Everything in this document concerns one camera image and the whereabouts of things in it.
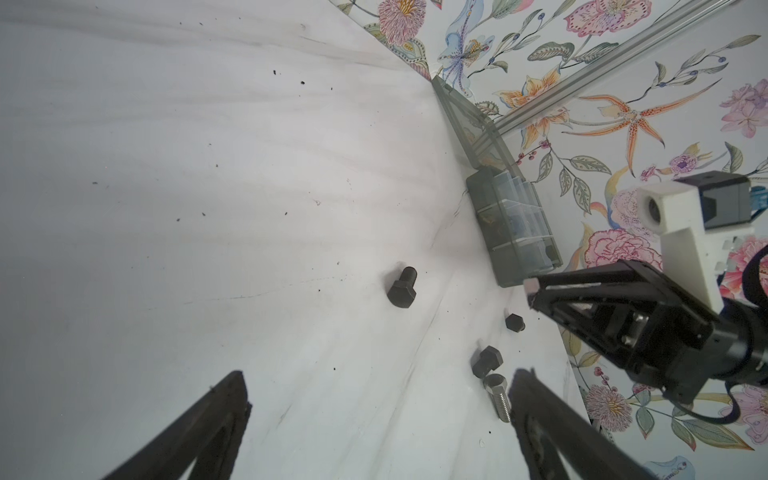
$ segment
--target blue flower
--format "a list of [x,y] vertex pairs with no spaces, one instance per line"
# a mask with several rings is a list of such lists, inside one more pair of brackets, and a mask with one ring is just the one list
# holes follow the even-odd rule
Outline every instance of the blue flower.
[[481,35],[467,40],[469,32],[480,22],[482,9],[482,0],[467,0],[462,12],[445,33],[447,48],[437,57],[442,63],[442,79],[466,97],[471,97],[472,91],[469,90],[469,78],[465,68],[469,68],[478,58],[485,55],[491,49],[494,39],[493,35],[488,39]]

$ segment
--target black cable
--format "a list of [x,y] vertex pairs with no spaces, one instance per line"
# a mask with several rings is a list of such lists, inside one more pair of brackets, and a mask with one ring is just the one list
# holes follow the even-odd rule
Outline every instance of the black cable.
[[763,312],[768,311],[768,296],[760,283],[760,261],[766,255],[768,255],[768,245],[755,253],[741,273],[741,290],[744,292],[744,297],[763,309]]
[[754,214],[752,214],[752,217],[750,218],[750,222],[755,221],[755,219],[758,218],[760,215],[762,215],[763,212],[766,211],[766,210],[768,210],[768,209],[763,208],[763,209],[758,210]]
[[741,408],[739,407],[738,402],[733,397],[733,393],[730,392],[731,388],[738,385],[734,382],[725,382],[725,392],[728,394],[728,397],[730,398],[731,403],[733,404],[733,408],[731,409],[730,413],[728,415],[725,415],[724,417],[705,417],[704,415],[699,415],[698,413],[691,412],[689,409],[685,408],[681,404],[675,402],[674,400],[670,400],[672,402],[672,405],[676,406],[679,410],[682,410],[683,412],[687,413],[688,415],[694,417],[695,419],[704,420],[707,423],[714,423],[716,425],[728,425],[729,423],[734,423],[736,420],[741,417]]

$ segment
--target hex bolt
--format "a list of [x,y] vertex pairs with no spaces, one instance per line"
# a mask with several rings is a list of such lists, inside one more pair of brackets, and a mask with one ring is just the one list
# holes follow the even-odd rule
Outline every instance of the hex bolt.
[[504,423],[509,423],[509,399],[507,398],[507,379],[498,373],[486,376],[482,381],[485,391],[491,394],[493,405],[498,417]]
[[400,308],[411,306],[413,299],[416,298],[416,291],[413,289],[414,283],[416,283],[416,269],[407,266],[400,274],[400,280],[395,280],[392,288],[386,294],[392,305]]
[[491,370],[496,370],[498,367],[502,366],[502,363],[504,363],[502,353],[492,346],[486,346],[485,349],[480,352],[478,361],[472,366],[472,373],[479,379],[484,379]]
[[525,323],[523,322],[523,317],[519,315],[515,315],[514,313],[508,316],[507,319],[504,320],[504,323],[506,323],[507,328],[513,332],[522,332],[523,330],[525,330]]

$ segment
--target black hex bolt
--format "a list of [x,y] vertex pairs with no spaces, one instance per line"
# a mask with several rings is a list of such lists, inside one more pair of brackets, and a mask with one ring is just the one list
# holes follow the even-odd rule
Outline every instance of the black hex bolt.
[[413,284],[416,283],[416,269],[407,266],[400,274],[400,280],[395,280],[392,288],[386,294],[392,305],[400,308],[408,308],[416,298],[416,291]]
[[479,379],[484,379],[491,370],[496,370],[502,366],[504,360],[502,353],[492,346],[486,346],[485,350],[480,352],[480,358],[472,366],[472,373]]
[[504,323],[506,323],[507,328],[513,332],[522,332],[523,330],[525,330],[525,323],[523,322],[523,317],[519,315],[515,315],[514,313],[508,316],[507,319],[504,320]]

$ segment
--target hex nut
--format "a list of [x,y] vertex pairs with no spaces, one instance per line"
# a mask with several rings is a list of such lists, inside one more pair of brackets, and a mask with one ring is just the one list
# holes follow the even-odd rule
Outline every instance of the hex nut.
[[507,319],[504,320],[504,323],[506,323],[507,328],[513,332],[522,332],[523,330],[525,330],[525,323],[523,322],[523,317],[519,315],[515,315],[514,313],[508,316]]

